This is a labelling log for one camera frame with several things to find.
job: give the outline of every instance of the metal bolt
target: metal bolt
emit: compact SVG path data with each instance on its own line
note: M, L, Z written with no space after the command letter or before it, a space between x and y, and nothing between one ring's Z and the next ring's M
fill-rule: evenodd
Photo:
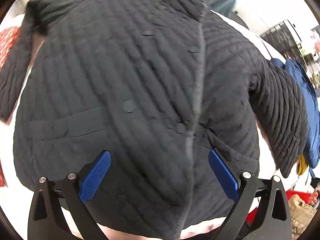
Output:
M68 179L74 179L76 177L76 174L75 173L70 173L68 175Z
M242 176L246 179L250 179L251 178L251 174L247 171L245 171L244 173L242 173Z
M276 182L280 182L280 178L278 176L273 176L273 179L276 181Z
M39 179L39 182L40 182L40 183L44 183L44 182L45 182L45 180L46 180L46 178L45 178L45 177L41 177L41 178Z

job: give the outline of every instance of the blue gripper pad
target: blue gripper pad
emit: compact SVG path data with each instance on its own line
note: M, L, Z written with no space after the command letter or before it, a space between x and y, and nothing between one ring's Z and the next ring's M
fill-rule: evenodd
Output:
M111 155L105 151L80 185L79 198L82 203L93 198L110 165Z
M208 159L209 165L213 173L216 175L224 193L229 199L232 199L235 203L237 203L240 198L238 182L226 164L214 150L209 152Z

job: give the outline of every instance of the yellow fabric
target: yellow fabric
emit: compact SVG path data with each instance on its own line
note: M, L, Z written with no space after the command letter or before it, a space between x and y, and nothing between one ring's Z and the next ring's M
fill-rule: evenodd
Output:
M299 158L298 175L302 175L307 168L308 168L308 163L306 162L304 155L301 154Z

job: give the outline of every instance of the blue jacket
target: blue jacket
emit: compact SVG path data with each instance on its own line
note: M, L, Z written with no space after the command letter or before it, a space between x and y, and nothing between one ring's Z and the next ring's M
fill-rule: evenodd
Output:
M319 162L319 109L315 89L313 88L302 65L292 59L288 59L284 65L279 59L273 58L271 62L280 68L286 70L299 85L307 108L309 131L304 156L311 168L315 168Z

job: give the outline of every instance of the quilted fabric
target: quilted fabric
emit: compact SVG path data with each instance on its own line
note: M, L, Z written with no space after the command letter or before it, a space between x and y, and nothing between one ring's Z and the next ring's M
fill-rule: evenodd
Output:
M272 59L274 65L283 68L287 73L294 78L299 85L303 98L306 102L306 110L308 117L308 136L306 145L303 149L305 161L310 168L315 168L319 163L319 145L320 145L320 113L318 108L318 100L316 91L313 88L301 63L289 59L285 64L279 62L278 59Z
M217 148L258 174L254 112L284 177L308 129L295 81L274 67L207 0L32 0L0 72L7 119L21 96L14 163L23 185L61 179L101 150L112 164L86 205L110 228L178 239L223 217L228 200L208 164Z

